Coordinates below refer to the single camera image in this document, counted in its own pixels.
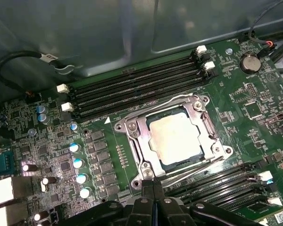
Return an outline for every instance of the black memory slot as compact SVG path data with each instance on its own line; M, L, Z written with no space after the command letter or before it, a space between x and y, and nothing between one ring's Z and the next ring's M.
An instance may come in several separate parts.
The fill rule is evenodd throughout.
M184 186L180 186L179 188L175 188L175 189L172 189L170 191L167 191L166 192L166 196L177 196L177 195L180 195L180 194L183 194L185 192L189 192L193 189L196 189L200 186L203 186L205 184L212 184L212 183L215 183L219 180L222 180L224 177L227 177L228 175L231 175L233 173L236 173L238 171L241 171L241 168L240 167L235 167L235 168L229 168L229 169L226 169L226 170L223 170L219 173L216 173L216 174L213 174L213 175L210 175L206 178L202 178L201 180L199 181L196 181L196 182L192 182L190 184L187 184L187 185L184 185Z
M108 105L116 104L117 102L121 102L122 100L126 99L129 100L130 98L134 98L136 96L139 96L141 94L146 94L150 92L157 92L160 89L164 89L168 86L174 86L176 84L185 82L185 81L190 81L195 77L194 73L190 73L184 76L174 77L171 79L167 79L166 81L159 81L159 84L150 84L147 86L143 86L134 90L130 90L128 92L123 92L119 94L114 94L112 96L107 96L101 99L94 99L90 100L84 103L77 102L79 104L78 108L80 112L88 111L90 109L96 109L100 107L107 107Z
M99 116L105 116L107 114L117 113L117 112L126 110L128 108L144 104L148 101L159 100L161 98L165 98L168 96L180 94L180 93L183 93L184 90L189 90L191 88L201 86L201 85L203 85L202 80L188 81L185 83L177 84L175 87L172 86L170 88L163 89L154 94L148 94L146 96L136 97L133 100L122 102L120 104L117 104L116 106L113 105L113 106L109 106L107 108L103 108L103 109L99 109L95 111L75 114L74 118L84 121L84 120L90 120L90 119L93 119Z
M105 84L105 86L114 85L114 84L120 83L122 81L125 81L125 80L132 78L132 77L135 77L135 76L139 77L139 76L141 76L142 74L145 74L145 73L155 73L155 72L162 71L162 70L168 70L172 67L177 67L177 66L181 66L183 64L188 64L189 62L191 62L189 57L184 57L184 58L177 59L177 60L174 60L174 61L165 62L165 63L159 64L159 65L155 65L155 66L151 66L151 67L146 67L144 69L136 70L136 71L131 72L131 73L126 72L126 73L124 73L122 75L118 75L116 77L105 79L103 81L94 82L94 83L89 84L89 85L81 86L81 87L77 88L76 90L74 90L74 93L75 93L75 95L80 95L80 94L87 92L89 90L92 90L92 89L99 89L100 87L102 87L103 83Z
M117 84L114 84L114 87L107 85L105 82L102 83L102 86L99 89L91 89L76 95L75 99L77 101L86 101L90 98L99 98L106 95L112 95L114 93L120 92L122 90L133 89L140 85L155 82L161 79L168 79L170 77L179 76L184 73L197 71L196 67L191 67L191 65L181 65L170 70L163 70L155 74L147 73L143 76L128 78L124 81L120 81Z

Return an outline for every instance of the electrolytic capacitor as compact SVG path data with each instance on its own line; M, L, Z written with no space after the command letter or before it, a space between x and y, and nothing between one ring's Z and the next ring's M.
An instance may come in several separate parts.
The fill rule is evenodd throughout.
M89 178L88 174L82 173L77 175L76 182L79 184L84 184L88 181L88 178Z
M37 224L37 226L50 226L50 221L45 220Z
M85 165L85 162L83 159L75 159L73 161L73 166L76 168L76 169L80 169L80 168L83 168Z
M56 183L57 178L56 177L47 177L47 178L43 178L42 183L44 185L48 185L48 184L54 184Z
M47 125L50 122L50 117L46 114L39 114L38 121L42 122L44 125Z
M70 124L70 129L75 133L78 133L80 131L80 127L75 121Z
M85 187L80 191L80 197L83 199L87 199L92 193L91 188Z
M48 109L43 105L37 106L36 110L37 110L38 114L47 114L48 113Z
M69 150L73 153L79 152L81 150L81 146L76 143L71 143L69 146Z
M24 172L34 172L37 171L38 167L34 164L26 164L22 167Z
M34 217L33 217L33 219L34 219L35 221L39 221L39 220L45 219L45 218L48 217L48 216L49 216L48 211L47 211L47 210L43 210L42 212L35 214Z

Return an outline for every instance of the integrated circuit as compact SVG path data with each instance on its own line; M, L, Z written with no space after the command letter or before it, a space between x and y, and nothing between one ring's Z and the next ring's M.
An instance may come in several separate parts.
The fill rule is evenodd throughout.
M119 193L118 185L112 185L112 186L107 187L107 193L109 196Z
M100 169L103 173L106 173L113 169L112 162L106 162L100 165Z
M91 133L91 137L93 140L98 140L104 138L103 131L96 131Z
M61 164L62 171L69 170L69 169L70 169L70 164L68 162L64 162Z
M115 173L111 173L111 174L103 176L103 180L104 180L106 185L115 182L116 179L117 179L117 177L116 177Z
M105 141L94 143L94 148L98 152L100 150L107 148L107 143Z
M109 158L110 158L110 155L109 155L108 151L104 151L104 152L98 153L98 160L99 161L105 161L105 160L107 160Z

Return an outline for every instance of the blue capacitor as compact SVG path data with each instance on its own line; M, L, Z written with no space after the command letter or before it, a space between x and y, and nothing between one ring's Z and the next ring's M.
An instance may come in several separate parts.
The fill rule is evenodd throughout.
M37 110L38 114L47 114L48 113L48 109L43 105L37 106L36 110Z
M50 117L47 117L46 114L39 114L38 121L44 125L47 125L50 122Z

